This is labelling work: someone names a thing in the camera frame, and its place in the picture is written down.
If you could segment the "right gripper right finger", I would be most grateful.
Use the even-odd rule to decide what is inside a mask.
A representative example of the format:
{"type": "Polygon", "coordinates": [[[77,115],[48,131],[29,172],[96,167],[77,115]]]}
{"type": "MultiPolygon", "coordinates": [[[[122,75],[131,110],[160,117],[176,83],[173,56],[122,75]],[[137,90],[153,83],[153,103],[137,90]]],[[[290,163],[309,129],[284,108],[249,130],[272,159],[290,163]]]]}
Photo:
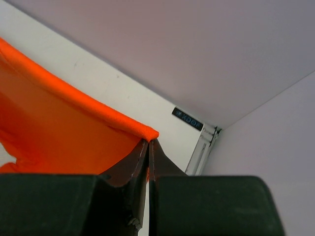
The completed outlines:
{"type": "Polygon", "coordinates": [[[267,184],[255,176],[188,176],[149,144],[149,235],[283,236],[267,184]]]}

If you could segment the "orange t-shirt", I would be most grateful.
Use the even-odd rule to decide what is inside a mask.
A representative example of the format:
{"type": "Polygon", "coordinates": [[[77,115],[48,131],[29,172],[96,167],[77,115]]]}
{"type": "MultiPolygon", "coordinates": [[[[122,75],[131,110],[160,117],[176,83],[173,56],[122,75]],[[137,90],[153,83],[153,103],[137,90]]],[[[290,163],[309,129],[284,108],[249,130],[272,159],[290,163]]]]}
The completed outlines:
{"type": "Polygon", "coordinates": [[[97,175],[158,135],[0,42],[1,173],[97,175]]]}

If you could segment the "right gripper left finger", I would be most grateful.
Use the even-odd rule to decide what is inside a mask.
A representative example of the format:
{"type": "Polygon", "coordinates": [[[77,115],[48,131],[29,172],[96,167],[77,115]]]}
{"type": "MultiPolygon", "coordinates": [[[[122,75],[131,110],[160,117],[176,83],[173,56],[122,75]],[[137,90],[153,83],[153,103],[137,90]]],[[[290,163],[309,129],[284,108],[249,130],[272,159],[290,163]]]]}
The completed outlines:
{"type": "Polygon", "coordinates": [[[148,143],[99,175],[2,174],[3,236],[135,236],[143,226],[148,143]]]}

